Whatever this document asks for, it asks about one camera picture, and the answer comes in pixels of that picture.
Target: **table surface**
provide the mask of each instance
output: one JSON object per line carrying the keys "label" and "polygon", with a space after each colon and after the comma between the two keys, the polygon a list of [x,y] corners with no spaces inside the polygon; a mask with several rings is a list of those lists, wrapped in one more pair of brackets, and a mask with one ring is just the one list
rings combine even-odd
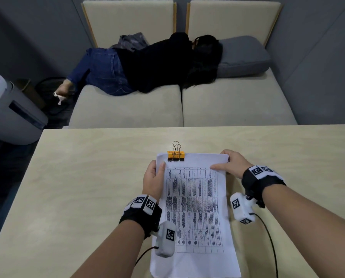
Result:
{"label": "table surface", "polygon": [[[0,278],[71,276],[140,194],[150,160],[174,140],[189,153],[237,150],[345,218],[345,125],[44,130],[0,233]],[[227,175],[228,196],[240,190]],[[280,277],[317,277],[268,210],[255,210],[272,234]],[[230,215],[243,277],[275,277],[261,223]],[[142,251],[150,245],[149,238]],[[149,261],[150,254],[133,277],[150,277]]]}

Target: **black sweater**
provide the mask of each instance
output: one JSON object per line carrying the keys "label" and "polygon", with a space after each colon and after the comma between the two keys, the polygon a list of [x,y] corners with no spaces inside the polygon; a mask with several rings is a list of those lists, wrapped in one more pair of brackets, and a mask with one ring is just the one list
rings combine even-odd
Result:
{"label": "black sweater", "polygon": [[115,50],[130,86],[142,93],[164,85],[182,86],[187,78],[193,53],[192,42],[183,32],[176,32],[170,39],[140,51]]}

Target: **black wristband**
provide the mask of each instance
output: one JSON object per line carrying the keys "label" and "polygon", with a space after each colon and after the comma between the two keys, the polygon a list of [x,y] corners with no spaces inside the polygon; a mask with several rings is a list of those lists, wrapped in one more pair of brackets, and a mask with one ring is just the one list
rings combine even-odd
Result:
{"label": "black wristband", "polygon": [[133,220],[137,222],[144,230],[144,239],[151,236],[151,232],[158,231],[162,209],[156,205],[153,209],[152,215],[148,215],[143,209],[129,208],[121,217],[120,224],[124,220]]}
{"label": "black wristband", "polygon": [[254,173],[251,172],[249,169],[247,169],[243,173],[243,178],[242,178],[242,185],[245,188],[246,195],[249,197],[255,198],[257,200],[256,204],[258,204],[259,207],[261,208],[265,208],[265,204],[263,201],[263,191],[265,187],[271,186],[273,184],[282,184],[282,185],[286,185],[286,184],[284,183],[282,179],[280,179],[280,177],[272,176],[272,175],[266,175],[262,177],[261,179],[258,179],[254,175]]}

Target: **gray pillow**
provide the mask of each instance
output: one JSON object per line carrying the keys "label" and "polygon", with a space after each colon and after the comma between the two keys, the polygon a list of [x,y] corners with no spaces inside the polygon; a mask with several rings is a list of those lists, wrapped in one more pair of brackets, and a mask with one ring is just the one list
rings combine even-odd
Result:
{"label": "gray pillow", "polygon": [[269,69],[270,55],[256,38],[240,36],[219,42],[223,49],[217,78],[259,74]]}

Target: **sofa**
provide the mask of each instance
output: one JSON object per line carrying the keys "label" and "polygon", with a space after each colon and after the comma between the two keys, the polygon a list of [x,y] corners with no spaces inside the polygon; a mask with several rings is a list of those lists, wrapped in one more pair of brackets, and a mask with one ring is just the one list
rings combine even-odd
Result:
{"label": "sofa", "polygon": [[[187,33],[191,40],[204,34],[218,39],[251,35],[264,44],[281,9],[278,2],[252,1],[195,0],[189,6]],[[97,47],[110,47],[119,35],[136,32],[143,32],[151,44],[168,38],[176,29],[173,1],[84,1],[83,8]],[[87,85],[69,128],[296,124],[269,69],[256,76],[217,79],[182,92],[177,85],[162,86],[148,94],[115,97]]]}

